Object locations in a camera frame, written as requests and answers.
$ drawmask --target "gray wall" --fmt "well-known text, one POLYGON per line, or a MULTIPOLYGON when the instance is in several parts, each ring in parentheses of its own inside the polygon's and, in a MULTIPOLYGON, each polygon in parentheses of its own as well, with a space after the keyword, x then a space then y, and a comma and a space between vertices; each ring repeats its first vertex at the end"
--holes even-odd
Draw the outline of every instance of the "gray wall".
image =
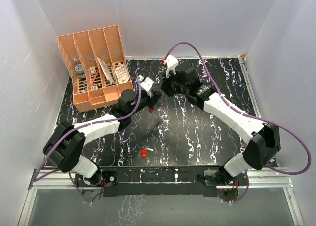
POLYGON ((37 0, 0 0, 0 225, 17 225, 68 72, 37 0))
MULTIPOLYGON (((39 0, 57 35, 118 24, 125 54, 161 58, 180 41, 204 56, 248 52, 275 0, 39 0)), ((176 56, 196 56, 186 46, 176 56)))
MULTIPOLYGON (((315 159, 316 0, 276 0, 254 40, 246 64, 262 116, 282 123, 306 141, 315 159)), ((306 165, 304 149, 282 133, 278 160, 289 170, 306 165)), ((307 226, 315 225, 316 165, 293 176, 307 226)))

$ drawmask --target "black marble table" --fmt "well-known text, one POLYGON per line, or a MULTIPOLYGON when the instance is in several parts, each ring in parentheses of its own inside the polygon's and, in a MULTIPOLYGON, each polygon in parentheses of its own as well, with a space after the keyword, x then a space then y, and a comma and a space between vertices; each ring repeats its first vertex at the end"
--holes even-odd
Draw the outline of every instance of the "black marble table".
MULTIPOLYGON (((208 80, 200 60, 180 62, 192 63, 200 78, 208 80)), ((255 114, 238 58, 207 59, 206 64, 226 98, 247 113, 255 114)), ((133 81, 142 75, 157 83, 166 69, 161 60, 132 60, 128 61, 128 68, 133 81)), ((90 121, 108 111, 105 107, 79 113, 73 104, 69 80, 57 124, 65 120, 90 121)), ((243 149, 240 136, 219 119, 194 107, 182 95, 164 94, 152 114, 143 109, 124 131, 89 143, 82 154, 99 166, 221 165, 243 149), (144 146, 154 150, 147 151, 147 158, 141 156, 144 146)))

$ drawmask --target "white paper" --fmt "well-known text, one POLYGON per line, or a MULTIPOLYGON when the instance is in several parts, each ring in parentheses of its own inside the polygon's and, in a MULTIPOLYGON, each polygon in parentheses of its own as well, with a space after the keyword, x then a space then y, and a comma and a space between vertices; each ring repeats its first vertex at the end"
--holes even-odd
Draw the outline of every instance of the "white paper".
POLYGON ((106 64, 103 60, 101 60, 100 58, 98 58, 98 61, 99 61, 99 63, 100 63, 100 66, 101 66, 101 68, 102 68, 102 71, 103 71, 103 73, 104 73, 104 75, 105 75, 105 78, 110 82, 110 84, 113 84, 114 81, 113 81, 113 79, 112 79, 112 76, 111 76, 111 73, 110 73, 110 71, 109 71, 109 68, 107 67, 107 64, 106 64))
POLYGON ((115 74, 117 75, 118 78, 118 83, 126 83, 129 81, 129 75, 128 75, 128 70, 126 65, 120 64, 115 68, 115 74))

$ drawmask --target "metal frame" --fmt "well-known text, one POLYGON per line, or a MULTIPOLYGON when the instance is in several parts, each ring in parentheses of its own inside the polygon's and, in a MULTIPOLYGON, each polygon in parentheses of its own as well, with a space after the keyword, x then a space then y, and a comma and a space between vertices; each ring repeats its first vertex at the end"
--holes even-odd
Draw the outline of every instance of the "metal frame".
MULTIPOLYGON (((207 58, 238 58, 239 63, 241 66, 241 70, 243 73, 243 76, 245 78, 245 82, 249 91, 250 99, 253 104, 255 113, 257 116, 260 115, 260 111, 257 105, 257 101, 255 99, 247 68, 245 66, 244 60, 240 56, 235 56, 235 57, 203 57, 204 59, 207 58)), ((185 57, 183 59, 198 59, 198 57, 185 57)), ((41 170, 39 176, 47 173, 50 170, 41 170)), ((301 215, 301 212, 299 210, 294 192, 293 192, 293 185, 290 177, 285 174, 279 174, 273 170, 270 170, 268 168, 263 168, 262 170, 250 170, 247 172, 249 176, 249 182, 250 182, 250 188, 283 188, 284 194, 287 200, 288 207, 290 209, 293 221, 295 226, 304 226, 304 221, 301 215)), ((229 188, 228 186, 217 186, 217 188, 229 188)), ((62 173, 62 172, 56 172, 53 173, 46 178, 37 181, 33 183, 31 188, 29 189, 21 217, 18 223, 18 226, 27 226, 32 208, 34 205, 34 201, 36 198, 37 190, 38 189, 72 189, 74 190, 74 186, 72 185, 71 180, 69 179, 68 173, 62 173)), ((97 189, 99 190, 99 187, 83 187, 80 189, 97 189)))

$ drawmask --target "red cap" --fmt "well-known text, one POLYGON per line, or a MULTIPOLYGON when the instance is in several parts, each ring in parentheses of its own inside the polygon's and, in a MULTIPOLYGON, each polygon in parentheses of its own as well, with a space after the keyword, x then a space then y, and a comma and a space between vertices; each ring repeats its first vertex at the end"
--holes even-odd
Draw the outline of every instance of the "red cap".
POLYGON ((142 149, 142 157, 147 158, 147 151, 145 149, 142 149))

